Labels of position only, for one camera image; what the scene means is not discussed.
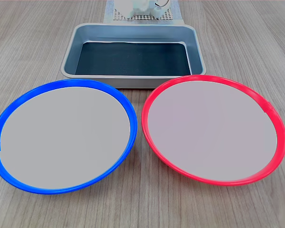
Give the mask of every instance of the black tray bottom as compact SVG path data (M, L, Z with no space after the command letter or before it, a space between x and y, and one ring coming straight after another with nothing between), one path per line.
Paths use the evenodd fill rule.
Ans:
M177 43L83 44L76 75L190 75L186 49Z

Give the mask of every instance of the silver tray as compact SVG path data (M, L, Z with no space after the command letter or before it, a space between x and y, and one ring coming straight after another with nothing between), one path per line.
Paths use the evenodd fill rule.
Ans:
M185 46L190 74L204 75L206 72L195 29L177 24L103 24L85 23L78 25L67 48L61 71L68 78L89 78L104 82L115 88L156 88L178 76L136 75L82 75L77 67L85 43L179 43Z

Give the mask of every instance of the table surface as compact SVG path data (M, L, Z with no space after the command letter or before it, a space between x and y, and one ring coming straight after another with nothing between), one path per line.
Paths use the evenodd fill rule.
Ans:
M0 114L16 98L64 79L76 25L102 22L105 1L0 1ZM285 1L180 1L207 74L264 96L285 123ZM122 90L139 126L151 91ZM130 155L97 184L62 195L18 190L0 177L0 228L285 228L285 159L269 177L217 187L168 168L139 127Z

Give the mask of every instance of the red plate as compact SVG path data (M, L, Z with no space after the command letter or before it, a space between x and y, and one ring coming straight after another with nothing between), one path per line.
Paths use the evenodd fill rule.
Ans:
M164 163L208 184L253 183L285 155L285 127L273 106L217 76L184 76L156 88L143 107L142 130Z

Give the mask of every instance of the wire rack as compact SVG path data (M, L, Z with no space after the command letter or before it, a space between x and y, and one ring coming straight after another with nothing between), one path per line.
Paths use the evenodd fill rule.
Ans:
M121 15L120 12L114 9L113 20L173 20L173 15L171 9L169 8L160 18L155 18L153 16L133 16L132 18L127 19Z

